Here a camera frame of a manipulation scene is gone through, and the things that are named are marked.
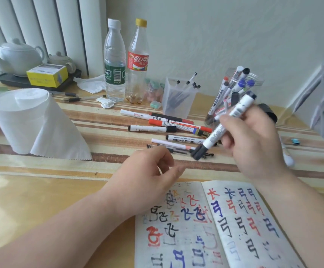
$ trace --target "notebook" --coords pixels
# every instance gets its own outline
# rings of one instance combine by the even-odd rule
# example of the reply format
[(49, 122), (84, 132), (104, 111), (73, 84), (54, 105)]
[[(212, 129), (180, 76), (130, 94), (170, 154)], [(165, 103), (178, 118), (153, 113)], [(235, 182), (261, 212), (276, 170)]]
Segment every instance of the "notebook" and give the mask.
[(135, 267), (301, 268), (253, 185), (175, 183), (136, 216)]

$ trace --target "red label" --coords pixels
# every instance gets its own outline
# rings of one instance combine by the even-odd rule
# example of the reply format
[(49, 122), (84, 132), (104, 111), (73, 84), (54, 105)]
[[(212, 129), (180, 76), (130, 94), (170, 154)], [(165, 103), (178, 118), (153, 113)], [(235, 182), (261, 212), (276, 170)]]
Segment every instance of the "red label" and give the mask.
[(130, 70), (147, 71), (148, 55), (128, 52), (127, 67)]

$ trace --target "wooden desk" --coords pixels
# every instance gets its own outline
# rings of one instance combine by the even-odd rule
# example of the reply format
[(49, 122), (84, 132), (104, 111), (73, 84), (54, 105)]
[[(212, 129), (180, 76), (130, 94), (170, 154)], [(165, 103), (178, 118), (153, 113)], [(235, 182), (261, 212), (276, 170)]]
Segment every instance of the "wooden desk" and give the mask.
[[(69, 91), (88, 95), (71, 86)], [(84, 196), (99, 190), (120, 164), (135, 150), (145, 148), (151, 138), (164, 134), (131, 133), (128, 125), (146, 125), (147, 121), (123, 117), (120, 109), (150, 112), (147, 105), (116, 104), (103, 109), (97, 101), (57, 102), (75, 123), (87, 141), (93, 161), (42, 158), (14, 153), (0, 131), (0, 247), (68, 207)], [(189, 119), (202, 125), (213, 98), (195, 99)], [(279, 133), (296, 161), (294, 173), (324, 195), (324, 139), (309, 130), (283, 108), (273, 107), (280, 119)], [(301, 145), (293, 146), (292, 138)], [(196, 162), (183, 155), (173, 155), (187, 166), (182, 180), (245, 181), (231, 155), (220, 146), (215, 157)], [(134, 218), (120, 225), (98, 248), (87, 267), (133, 267)]]

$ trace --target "water bottle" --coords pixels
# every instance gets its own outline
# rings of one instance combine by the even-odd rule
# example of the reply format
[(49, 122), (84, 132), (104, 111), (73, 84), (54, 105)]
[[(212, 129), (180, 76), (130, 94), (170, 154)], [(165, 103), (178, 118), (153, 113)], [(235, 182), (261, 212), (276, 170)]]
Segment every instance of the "water bottle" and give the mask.
[(104, 45), (107, 98), (118, 102), (125, 97), (126, 49), (120, 29), (121, 22), (108, 19), (109, 32)]
[(128, 88), (126, 99), (130, 103), (141, 103), (144, 97), (146, 84), (149, 47), (147, 42), (147, 21), (136, 19), (136, 32), (128, 48)]

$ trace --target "teapot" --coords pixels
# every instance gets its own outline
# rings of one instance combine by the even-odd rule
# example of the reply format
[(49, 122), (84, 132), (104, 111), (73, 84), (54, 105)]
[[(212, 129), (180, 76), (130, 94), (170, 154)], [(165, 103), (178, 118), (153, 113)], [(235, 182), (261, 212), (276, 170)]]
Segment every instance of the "teapot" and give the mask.
[(68, 73), (74, 73), (76, 66), (70, 57), (62, 55), (61, 52), (56, 52), (55, 55), (48, 56), (48, 64), (66, 66)]
[(27, 70), (43, 63), (44, 51), (12, 39), (12, 43), (0, 45), (0, 71), (15, 76), (27, 77)]

